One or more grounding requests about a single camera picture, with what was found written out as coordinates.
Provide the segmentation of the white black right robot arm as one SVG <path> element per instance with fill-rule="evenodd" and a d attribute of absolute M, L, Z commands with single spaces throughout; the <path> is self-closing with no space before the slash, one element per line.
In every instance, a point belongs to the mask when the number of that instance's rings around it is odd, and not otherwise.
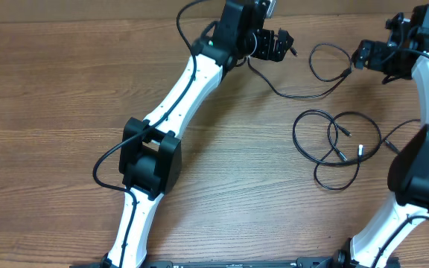
<path fill-rule="evenodd" d="M 389 79 L 414 80 L 421 129 L 390 165 L 390 193 L 366 227 L 331 259 L 330 267 L 389 267 L 396 247 L 429 220 L 429 4 L 407 19 L 387 20 L 387 42 L 364 39 L 352 56 L 355 68 L 380 71 Z"/>

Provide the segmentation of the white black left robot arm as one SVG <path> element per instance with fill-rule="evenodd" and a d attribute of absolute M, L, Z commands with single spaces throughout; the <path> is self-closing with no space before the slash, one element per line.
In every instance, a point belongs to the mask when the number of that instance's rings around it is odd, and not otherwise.
<path fill-rule="evenodd" d="M 201 103 L 227 73 L 250 57 L 280 62 L 292 49 L 287 31 L 270 31 L 274 1 L 227 1 L 221 17 L 193 42 L 182 75 L 163 101 L 144 119 L 131 118 L 122 141 L 102 155 L 120 153 L 123 176 L 117 191 L 124 207 L 115 242 L 99 267 L 141 267 L 156 210 L 176 184 L 182 169 L 182 136 Z"/>

